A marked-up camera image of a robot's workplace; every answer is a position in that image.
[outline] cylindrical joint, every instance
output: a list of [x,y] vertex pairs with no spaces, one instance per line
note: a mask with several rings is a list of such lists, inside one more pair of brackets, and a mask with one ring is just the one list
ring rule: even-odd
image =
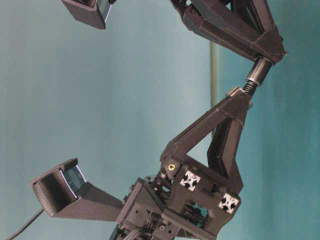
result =
[[273,65],[274,63],[265,57],[257,58],[246,79],[256,83],[260,87]]

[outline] robotic arm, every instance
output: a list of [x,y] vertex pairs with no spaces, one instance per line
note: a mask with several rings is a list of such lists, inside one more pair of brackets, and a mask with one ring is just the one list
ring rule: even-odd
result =
[[[115,0],[62,0],[73,17],[98,29]],[[156,176],[138,178],[123,201],[87,182],[78,160],[64,162],[30,184],[50,217],[115,221],[110,240],[215,240],[236,214],[243,182],[236,153],[251,99],[286,55],[266,0],[171,0],[187,28],[254,61],[243,88],[172,139]],[[188,155],[214,132],[208,166]]]

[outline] screw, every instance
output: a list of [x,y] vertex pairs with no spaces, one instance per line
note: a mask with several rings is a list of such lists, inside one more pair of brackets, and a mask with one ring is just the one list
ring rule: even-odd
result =
[[169,171],[174,171],[176,169],[176,165],[171,163],[171,164],[169,164],[168,169],[169,169]]

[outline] cable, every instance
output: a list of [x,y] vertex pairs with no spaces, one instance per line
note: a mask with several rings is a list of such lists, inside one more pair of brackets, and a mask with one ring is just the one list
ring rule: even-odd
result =
[[144,227],[138,227],[134,230],[132,230],[125,238],[124,240],[134,240],[135,238],[147,234],[148,230],[145,229]]
[[44,212],[44,209],[41,208],[29,221],[27,221],[18,231],[16,231],[14,234],[12,234],[10,237],[8,237],[6,240],[12,240],[18,235],[20,235],[27,227],[30,226],[34,222],[34,220],[37,219],[42,213]]

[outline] wall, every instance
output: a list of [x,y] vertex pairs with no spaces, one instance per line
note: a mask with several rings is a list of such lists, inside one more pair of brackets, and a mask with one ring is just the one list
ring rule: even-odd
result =
[[[209,42],[170,1],[119,0],[107,28],[76,22],[59,0],[1,3],[0,239],[41,207],[32,178],[78,157],[91,183],[122,199],[210,108]],[[207,147],[194,156],[205,162]],[[43,214],[17,239],[106,239],[114,227]]]
[[[220,240],[319,239],[320,2],[268,3],[289,54],[253,98],[237,154],[242,205]],[[253,63],[221,47],[216,54],[221,100]]]

